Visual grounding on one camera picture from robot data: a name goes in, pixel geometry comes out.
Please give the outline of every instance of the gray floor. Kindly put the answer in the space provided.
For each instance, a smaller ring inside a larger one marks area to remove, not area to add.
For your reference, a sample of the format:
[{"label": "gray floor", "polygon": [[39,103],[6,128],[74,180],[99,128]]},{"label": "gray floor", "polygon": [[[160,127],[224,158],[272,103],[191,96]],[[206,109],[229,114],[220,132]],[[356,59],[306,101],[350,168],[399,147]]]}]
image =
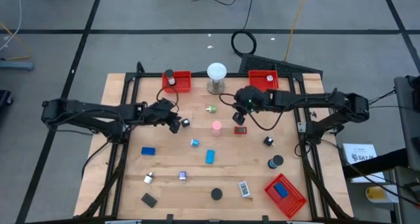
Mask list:
[{"label": "gray floor", "polygon": [[[78,29],[85,27],[94,0],[22,0],[22,29]],[[290,28],[300,0],[254,0],[248,28]],[[407,29],[420,29],[418,0],[393,0]],[[212,0],[101,0],[93,29],[232,29],[243,26],[249,0],[225,7]],[[15,28],[17,0],[0,0],[0,21]],[[395,30],[385,0],[307,0],[299,29]],[[19,37],[32,49],[33,72],[0,71],[0,89],[11,90],[15,103],[0,127],[0,223],[12,223],[41,152],[47,128],[41,123],[43,100],[60,96],[81,35]],[[256,55],[281,60],[288,35],[257,34]],[[420,36],[410,36],[420,47]],[[238,48],[249,50],[239,37]],[[0,57],[19,55],[16,42]],[[69,98],[99,102],[106,75],[135,70],[140,60],[147,72],[165,69],[202,71],[212,62],[239,70],[240,58],[230,48],[230,34],[90,35]],[[338,87],[367,98],[393,88],[392,79],[418,71],[401,35],[294,35],[289,62],[324,71],[327,91]],[[395,105],[389,97],[378,105]],[[340,143],[373,143],[378,154],[403,147],[398,110],[376,108],[363,124],[349,124]],[[90,137],[60,133],[35,194],[27,221],[69,218],[80,186],[80,172]],[[356,217],[389,222],[389,212],[364,198],[365,185],[348,185]]]}]

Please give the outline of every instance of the red tray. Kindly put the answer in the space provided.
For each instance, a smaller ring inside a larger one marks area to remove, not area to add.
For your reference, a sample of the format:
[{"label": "red tray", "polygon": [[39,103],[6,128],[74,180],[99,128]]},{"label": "red tray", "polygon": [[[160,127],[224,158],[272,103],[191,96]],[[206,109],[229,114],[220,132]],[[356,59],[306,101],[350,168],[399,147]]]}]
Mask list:
[{"label": "red tray", "polygon": [[176,84],[170,86],[165,73],[162,74],[162,87],[166,93],[175,93],[174,90],[169,87],[174,87],[178,93],[185,93],[191,90],[191,71],[176,71],[173,72]]},{"label": "red tray", "polygon": [[[272,76],[273,81],[268,81],[267,76]],[[262,92],[267,89],[278,88],[277,70],[250,70],[248,71],[249,84],[259,88]]]},{"label": "red tray", "polygon": [[[286,197],[282,198],[274,185],[281,183],[289,193]],[[280,174],[273,180],[266,188],[265,192],[276,203],[277,207],[291,219],[303,206],[306,204],[304,196],[289,182],[289,180]]]}]

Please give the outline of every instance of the wooden tabletop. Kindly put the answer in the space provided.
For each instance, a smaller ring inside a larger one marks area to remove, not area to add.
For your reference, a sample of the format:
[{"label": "wooden tabletop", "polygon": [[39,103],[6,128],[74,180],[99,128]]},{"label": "wooden tabletop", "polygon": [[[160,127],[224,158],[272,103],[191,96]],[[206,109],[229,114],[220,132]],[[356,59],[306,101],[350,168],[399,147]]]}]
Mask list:
[{"label": "wooden tabletop", "polygon": [[[123,80],[124,74],[108,75],[102,104],[119,104]],[[218,96],[207,92],[208,80],[193,78],[191,92],[179,94],[179,114],[190,120],[190,127],[181,127],[175,135],[169,131],[168,126],[139,126],[131,133],[118,211],[119,219],[166,219],[167,214],[171,213],[174,219],[261,220],[262,215],[268,215],[273,221],[286,220],[286,216],[264,192],[265,186],[280,173],[308,197],[302,162],[293,151],[298,143],[293,111],[284,113],[277,127],[269,133],[259,129],[251,118],[246,116],[243,126],[247,127],[248,133],[235,135],[236,124],[232,120],[235,110],[221,103]],[[225,78],[225,93],[234,94],[248,83],[247,78]],[[318,74],[304,74],[304,84],[307,93],[324,92]],[[287,79],[279,79],[279,86],[281,90],[290,90]],[[141,78],[137,101],[152,104],[156,101],[156,94],[160,88],[161,78]],[[161,96],[175,100],[174,94],[162,93]],[[217,112],[208,113],[205,108],[209,105],[216,106]],[[317,118],[313,120],[321,120],[329,114],[326,108],[317,108],[314,111]],[[255,114],[257,121],[264,127],[273,125],[277,117],[278,114],[272,112]],[[211,124],[215,120],[221,121],[222,124],[222,135],[219,137],[214,137],[211,133]],[[273,138],[275,146],[263,145],[267,135]],[[199,147],[191,147],[191,139],[198,139]],[[324,135],[323,139],[335,143],[332,135]],[[104,142],[105,138],[102,135],[95,135],[89,154]],[[155,147],[156,155],[142,156],[141,149],[144,146]],[[84,212],[103,187],[110,147],[103,150],[86,167],[75,215]],[[205,163],[208,149],[215,150],[214,164]],[[342,209],[352,215],[337,149],[322,143],[318,145],[318,153],[327,190]],[[283,156],[284,164],[277,169],[269,169],[267,162],[275,154]],[[143,179],[150,171],[154,173],[154,179],[152,184],[148,185]],[[179,181],[180,171],[187,173],[185,183]],[[242,198],[238,187],[241,181],[247,182],[251,192],[250,198]],[[322,216],[319,193],[316,187],[313,187],[318,215]],[[211,198],[214,188],[220,188],[223,192],[223,197],[218,201]],[[150,208],[141,200],[146,192],[157,200],[154,208]],[[114,190],[110,192],[108,199],[108,213],[113,198]],[[311,219],[308,203],[294,219]]]}]

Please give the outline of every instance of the pink object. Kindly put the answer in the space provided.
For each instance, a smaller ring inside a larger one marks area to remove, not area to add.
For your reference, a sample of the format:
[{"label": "pink object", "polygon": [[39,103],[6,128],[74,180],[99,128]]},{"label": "pink object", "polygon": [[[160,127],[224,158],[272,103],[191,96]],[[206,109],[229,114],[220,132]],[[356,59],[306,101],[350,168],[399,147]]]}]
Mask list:
[{"label": "pink object", "polygon": [[219,136],[222,133],[222,124],[220,121],[214,121],[211,126],[213,127],[211,132],[214,136]]}]

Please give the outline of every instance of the white lamp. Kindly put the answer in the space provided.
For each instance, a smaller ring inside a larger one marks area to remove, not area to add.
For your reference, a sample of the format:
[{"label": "white lamp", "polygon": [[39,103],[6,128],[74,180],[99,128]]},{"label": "white lamp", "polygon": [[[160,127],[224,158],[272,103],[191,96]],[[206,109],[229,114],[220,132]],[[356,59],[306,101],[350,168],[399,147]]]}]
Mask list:
[{"label": "white lamp", "polygon": [[212,63],[207,67],[207,75],[211,78],[207,83],[207,90],[212,94],[220,94],[224,91],[223,79],[226,76],[227,70],[222,63]]}]

